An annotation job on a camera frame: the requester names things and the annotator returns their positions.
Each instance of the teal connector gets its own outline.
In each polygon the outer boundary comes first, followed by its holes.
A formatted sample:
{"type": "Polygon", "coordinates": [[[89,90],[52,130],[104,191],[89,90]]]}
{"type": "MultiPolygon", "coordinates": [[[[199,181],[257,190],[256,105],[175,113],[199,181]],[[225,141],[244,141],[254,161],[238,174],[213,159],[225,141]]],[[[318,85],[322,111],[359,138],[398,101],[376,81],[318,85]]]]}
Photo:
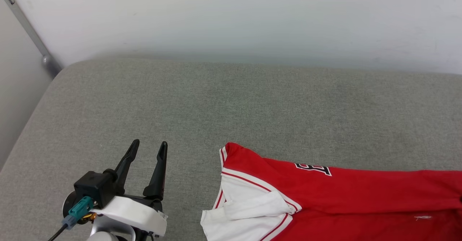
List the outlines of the teal connector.
{"type": "Polygon", "coordinates": [[[77,220],[83,218],[88,212],[93,208],[93,200],[85,196],[83,197],[79,203],[77,203],[74,207],[69,210],[69,215],[73,216],[77,220]]]}
{"type": "Polygon", "coordinates": [[[69,210],[69,215],[66,216],[61,223],[66,225],[66,229],[74,228],[75,224],[79,219],[83,218],[91,209],[93,208],[93,200],[85,196],[83,197],[79,203],[77,203],[74,207],[69,210]]]}

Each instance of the gray cushion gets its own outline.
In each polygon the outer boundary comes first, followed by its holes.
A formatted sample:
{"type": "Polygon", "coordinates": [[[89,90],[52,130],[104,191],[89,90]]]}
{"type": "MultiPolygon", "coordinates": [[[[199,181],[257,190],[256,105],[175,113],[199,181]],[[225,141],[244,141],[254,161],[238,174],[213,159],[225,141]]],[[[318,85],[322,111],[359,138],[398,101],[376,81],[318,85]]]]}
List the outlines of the gray cushion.
{"type": "MultiPolygon", "coordinates": [[[[169,144],[163,240],[204,240],[201,210],[219,188],[218,150],[372,170],[462,169],[462,79],[224,63],[93,60],[46,91],[0,172],[0,240],[47,240],[88,170],[114,168],[132,140],[127,177],[140,195],[169,144]]],[[[58,240],[86,240],[91,225],[58,240]]]]}

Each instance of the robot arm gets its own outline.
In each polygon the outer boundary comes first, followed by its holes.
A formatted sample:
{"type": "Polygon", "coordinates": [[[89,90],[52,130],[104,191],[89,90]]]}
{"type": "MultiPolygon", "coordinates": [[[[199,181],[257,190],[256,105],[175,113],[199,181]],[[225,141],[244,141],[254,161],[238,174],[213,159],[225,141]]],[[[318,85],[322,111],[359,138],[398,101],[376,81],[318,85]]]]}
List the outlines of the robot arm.
{"type": "Polygon", "coordinates": [[[93,223],[88,241],[124,240],[111,232],[132,236],[132,241],[145,241],[148,236],[163,236],[167,228],[167,216],[162,213],[167,142],[162,142],[157,154],[157,164],[143,196],[125,194],[125,180],[130,164],[136,157],[140,141],[134,140],[115,170],[106,169],[102,174],[89,171],[74,183],[74,192],[63,205],[63,226],[67,229],[88,221],[93,223]]]}

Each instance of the metal pole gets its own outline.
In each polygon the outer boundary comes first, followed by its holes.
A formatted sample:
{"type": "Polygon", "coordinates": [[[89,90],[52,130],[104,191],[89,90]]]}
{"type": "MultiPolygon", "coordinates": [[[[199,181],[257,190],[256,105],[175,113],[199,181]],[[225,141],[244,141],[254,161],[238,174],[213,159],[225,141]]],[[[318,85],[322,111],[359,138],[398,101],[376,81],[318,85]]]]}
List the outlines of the metal pole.
{"type": "Polygon", "coordinates": [[[55,77],[62,70],[61,66],[51,56],[50,52],[48,52],[48,49],[45,47],[38,34],[35,32],[34,28],[31,26],[30,22],[25,17],[23,11],[18,6],[18,3],[16,3],[15,0],[5,0],[5,2],[10,7],[14,16],[16,16],[16,19],[18,19],[19,23],[23,26],[24,30],[29,35],[30,39],[32,39],[32,42],[35,44],[37,49],[42,54],[43,67],[46,70],[48,70],[48,72],[53,77],[55,77]]]}

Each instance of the jersey number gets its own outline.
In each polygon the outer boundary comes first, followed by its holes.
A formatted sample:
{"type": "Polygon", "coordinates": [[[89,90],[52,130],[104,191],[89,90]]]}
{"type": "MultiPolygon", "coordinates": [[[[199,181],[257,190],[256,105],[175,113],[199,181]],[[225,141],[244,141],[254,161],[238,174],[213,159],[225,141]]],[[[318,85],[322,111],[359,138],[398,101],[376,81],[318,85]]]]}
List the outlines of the jersey number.
{"type": "Polygon", "coordinates": [[[318,171],[318,172],[323,172],[325,175],[332,176],[330,173],[329,167],[325,166],[312,166],[312,165],[306,165],[302,163],[296,163],[295,166],[299,169],[307,170],[307,171],[318,171]]]}

